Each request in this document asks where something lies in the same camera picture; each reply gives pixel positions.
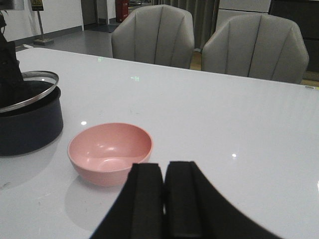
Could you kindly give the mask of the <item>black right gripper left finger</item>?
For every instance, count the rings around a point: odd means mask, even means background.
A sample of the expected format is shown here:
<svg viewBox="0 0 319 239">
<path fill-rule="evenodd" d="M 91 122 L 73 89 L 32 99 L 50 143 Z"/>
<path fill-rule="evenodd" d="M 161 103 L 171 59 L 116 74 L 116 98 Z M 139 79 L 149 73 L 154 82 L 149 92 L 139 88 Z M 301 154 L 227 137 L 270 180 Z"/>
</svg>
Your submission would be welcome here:
<svg viewBox="0 0 319 239">
<path fill-rule="evenodd" d="M 162 238 L 162 188 L 162 173 L 158 164 L 133 164 L 120 194 L 91 238 Z"/>
</svg>

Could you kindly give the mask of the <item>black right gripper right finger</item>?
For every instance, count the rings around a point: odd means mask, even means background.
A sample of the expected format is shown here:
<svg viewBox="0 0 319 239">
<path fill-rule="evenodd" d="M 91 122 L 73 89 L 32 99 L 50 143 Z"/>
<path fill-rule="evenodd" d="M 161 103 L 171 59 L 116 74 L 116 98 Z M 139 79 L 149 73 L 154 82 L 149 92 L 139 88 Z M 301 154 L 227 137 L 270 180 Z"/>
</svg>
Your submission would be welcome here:
<svg viewBox="0 0 319 239">
<path fill-rule="evenodd" d="M 169 239 L 278 238 L 226 200 L 193 161 L 170 162 L 164 186 Z"/>
</svg>

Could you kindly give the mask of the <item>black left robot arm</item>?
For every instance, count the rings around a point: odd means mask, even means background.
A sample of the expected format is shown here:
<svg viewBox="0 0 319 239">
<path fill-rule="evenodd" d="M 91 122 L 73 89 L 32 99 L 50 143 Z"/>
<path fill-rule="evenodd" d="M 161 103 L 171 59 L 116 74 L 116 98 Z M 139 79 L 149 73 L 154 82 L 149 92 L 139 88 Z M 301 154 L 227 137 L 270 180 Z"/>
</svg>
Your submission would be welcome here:
<svg viewBox="0 0 319 239">
<path fill-rule="evenodd" d="M 0 107 L 5 108 L 22 101 L 23 77 L 15 54 L 15 43 L 8 42 L 2 30 L 6 22 L 0 13 Z"/>
</svg>

